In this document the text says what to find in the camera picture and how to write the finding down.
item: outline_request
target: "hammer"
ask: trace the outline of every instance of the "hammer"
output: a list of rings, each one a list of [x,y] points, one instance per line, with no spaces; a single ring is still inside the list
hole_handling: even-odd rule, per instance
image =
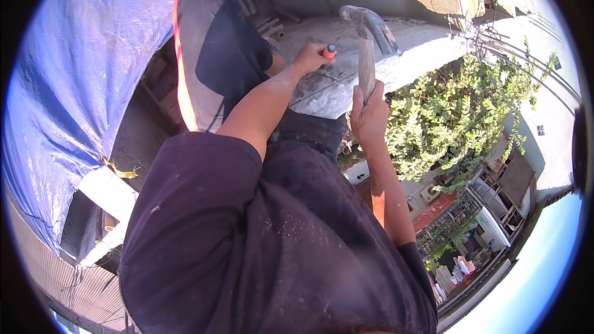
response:
[[[373,39],[377,41],[384,57],[399,56],[402,51],[384,20],[374,11],[363,7],[342,6],[339,13],[342,19],[355,23],[359,35],[359,86],[363,90],[363,103],[367,105],[369,96],[375,89]]]

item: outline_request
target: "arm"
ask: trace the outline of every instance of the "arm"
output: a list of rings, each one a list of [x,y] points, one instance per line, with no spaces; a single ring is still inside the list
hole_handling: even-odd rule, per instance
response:
[[[353,90],[351,128],[363,147],[371,177],[371,201],[375,218],[396,246],[414,242],[415,229],[406,204],[406,195],[385,145],[388,105],[382,100],[384,84],[375,81],[375,90],[363,106],[363,92]]]
[[[216,134],[240,138],[254,146],[262,161],[266,141],[283,117],[299,80],[322,64],[334,63],[320,53],[325,44],[306,44],[291,65],[266,80],[241,99]]]

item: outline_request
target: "tree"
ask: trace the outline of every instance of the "tree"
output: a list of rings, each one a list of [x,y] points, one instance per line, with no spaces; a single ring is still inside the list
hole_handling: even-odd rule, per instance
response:
[[[525,45],[528,55],[527,40]],[[552,54],[549,63],[554,59]],[[461,189],[500,137],[510,113],[514,123],[503,160],[514,144],[524,154],[526,137],[518,131],[520,106],[525,100],[536,106],[540,83],[532,83],[510,63],[517,65],[515,57],[499,59],[491,67],[465,55],[456,75],[432,71],[394,93],[385,142],[401,180],[418,181],[438,164],[433,173],[447,172],[448,180],[435,189],[446,193]],[[522,68],[534,75],[529,63]]]

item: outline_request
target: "hammer head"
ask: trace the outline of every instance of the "hammer head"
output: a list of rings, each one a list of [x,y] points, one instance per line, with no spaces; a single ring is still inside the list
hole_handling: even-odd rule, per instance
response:
[[[371,33],[375,42],[380,46],[384,57],[399,56],[402,51],[394,39],[394,35],[385,24],[384,20],[374,11],[355,6],[340,7],[340,17],[355,23],[357,34],[363,39],[371,39],[367,30]]]

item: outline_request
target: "air conditioner unit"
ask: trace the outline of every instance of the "air conditioner unit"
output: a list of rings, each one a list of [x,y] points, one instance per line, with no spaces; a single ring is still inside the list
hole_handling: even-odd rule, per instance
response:
[[[440,194],[439,191],[435,191],[433,189],[433,186],[435,186],[435,183],[429,183],[427,187],[420,191],[420,196],[423,198],[423,201],[425,201],[427,204],[432,202],[433,199]]]

